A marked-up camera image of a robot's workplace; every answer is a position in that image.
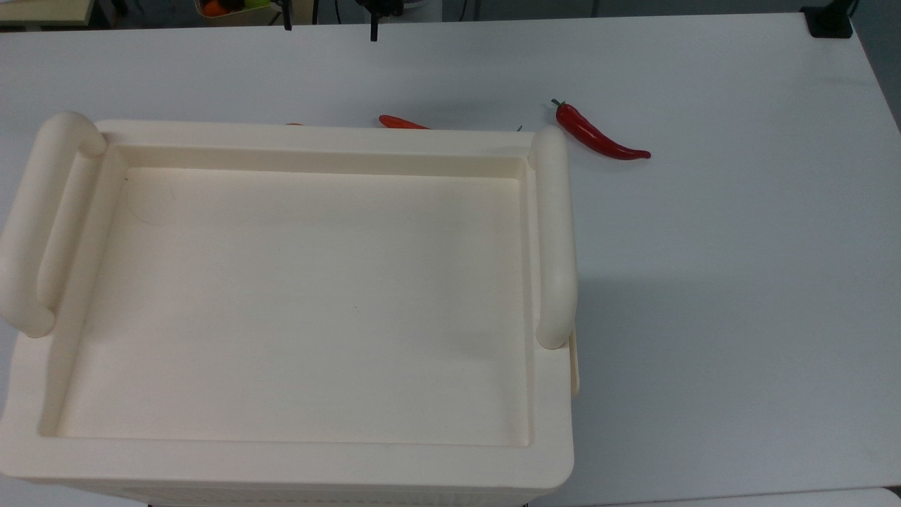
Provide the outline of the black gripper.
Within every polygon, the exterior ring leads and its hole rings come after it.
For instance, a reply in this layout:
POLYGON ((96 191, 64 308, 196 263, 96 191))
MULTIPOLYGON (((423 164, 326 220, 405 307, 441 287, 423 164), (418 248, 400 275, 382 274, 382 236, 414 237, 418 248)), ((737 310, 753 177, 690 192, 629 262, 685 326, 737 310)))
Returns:
POLYGON ((405 10, 403 0, 356 0, 370 14, 370 41, 379 41, 379 22, 381 18, 402 16, 405 10))

